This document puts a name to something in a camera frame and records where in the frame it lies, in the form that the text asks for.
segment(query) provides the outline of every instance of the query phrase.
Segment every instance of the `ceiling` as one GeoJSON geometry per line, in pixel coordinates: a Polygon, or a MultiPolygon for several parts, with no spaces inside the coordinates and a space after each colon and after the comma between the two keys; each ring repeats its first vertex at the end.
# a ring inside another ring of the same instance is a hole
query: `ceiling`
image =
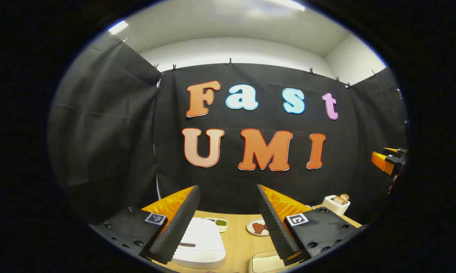
{"type": "Polygon", "coordinates": [[[325,57],[349,32],[322,14],[271,0],[164,0],[125,19],[117,33],[138,53],[186,40],[240,37],[325,57]]]}

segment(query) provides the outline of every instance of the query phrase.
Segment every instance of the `light blue letter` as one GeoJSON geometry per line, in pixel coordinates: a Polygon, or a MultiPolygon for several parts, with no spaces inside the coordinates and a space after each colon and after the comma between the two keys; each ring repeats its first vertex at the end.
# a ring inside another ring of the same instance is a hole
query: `light blue letter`
{"type": "Polygon", "coordinates": [[[230,94],[226,98],[226,105],[231,109],[245,108],[246,110],[254,110],[258,107],[258,103],[255,100],[256,91],[255,88],[250,85],[235,85],[229,90],[230,94]]]}
{"type": "Polygon", "coordinates": [[[298,89],[285,88],[282,91],[282,98],[286,101],[284,102],[284,109],[287,113],[300,114],[306,109],[304,94],[298,89]]]}

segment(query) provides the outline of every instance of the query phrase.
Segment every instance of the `white wall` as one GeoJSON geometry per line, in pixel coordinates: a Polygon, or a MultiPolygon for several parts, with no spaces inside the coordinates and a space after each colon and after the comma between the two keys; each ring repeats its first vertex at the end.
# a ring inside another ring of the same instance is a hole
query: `white wall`
{"type": "Polygon", "coordinates": [[[365,43],[349,34],[325,60],[339,80],[351,85],[383,70],[386,65],[365,43]]]}
{"type": "Polygon", "coordinates": [[[309,71],[335,79],[322,57],[279,43],[249,38],[205,38],[164,45],[141,53],[159,71],[199,64],[233,63],[269,64],[309,71]]]}

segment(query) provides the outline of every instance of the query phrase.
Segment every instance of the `ceiling light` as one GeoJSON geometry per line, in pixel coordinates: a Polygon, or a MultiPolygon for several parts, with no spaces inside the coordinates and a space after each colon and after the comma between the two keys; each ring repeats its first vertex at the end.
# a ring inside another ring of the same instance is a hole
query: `ceiling light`
{"type": "Polygon", "coordinates": [[[121,21],[120,23],[114,25],[112,28],[110,28],[108,31],[110,31],[112,34],[117,34],[119,33],[122,29],[126,28],[128,26],[127,23],[124,21],[121,21]]]}
{"type": "Polygon", "coordinates": [[[306,8],[303,5],[300,5],[299,3],[292,1],[292,0],[272,0],[272,1],[281,3],[282,5],[285,5],[287,7],[298,9],[300,11],[306,10],[306,8]]]}

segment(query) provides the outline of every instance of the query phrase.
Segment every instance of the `orange letter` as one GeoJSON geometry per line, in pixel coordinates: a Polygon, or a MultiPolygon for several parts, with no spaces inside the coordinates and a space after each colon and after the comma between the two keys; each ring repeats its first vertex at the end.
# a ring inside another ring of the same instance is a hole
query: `orange letter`
{"type": "Polygon", "coordinates": [[[204,116],[207,114],[209,110],[204,107],[204,101],[206,101],[207,105],[211,105],[214,101],[213,89],[218,91],[220,88],[221,84],[218,81],[189,86],[190,102],[186,116],[188,118],[193,118],[195,116],[204,116]]]}
{"type": "Polygon", "coordinates": [[[184,155],[186,159],[195,166],[208,168],[214,166],[219,160],[219,144],[224,131],[220,129],[208,129],[206,135],[209,136],[209,156],[199,157],[197,154],[197,138],[201,131],[196,128],[185,128],[182,130],[184,135],[184,155]]]}
{"type": "Polygon", "coordinates": [[[260,169],[265,169],[272,157],[273,161],[268,166],[271,171],[286,171],[290,168],[288,145],[293,136],[291,132],[276,132],[268,146],[258,129],[244,129],[241,135],[245,138],[245,152],[243,162],[238,164],[238,169],[253,171],[257,167],[253,163],[253,156],[257,158],[260,169]]]}
{"type": "Polygon", "coordinates": [[[313,133],[310,135],[312,141],[312,150],[310,152],[309,163],[307,163],[307,169],[318,169],[322,167],[322,146],[325,141],[325,135],[321,133],[313,133]]]}

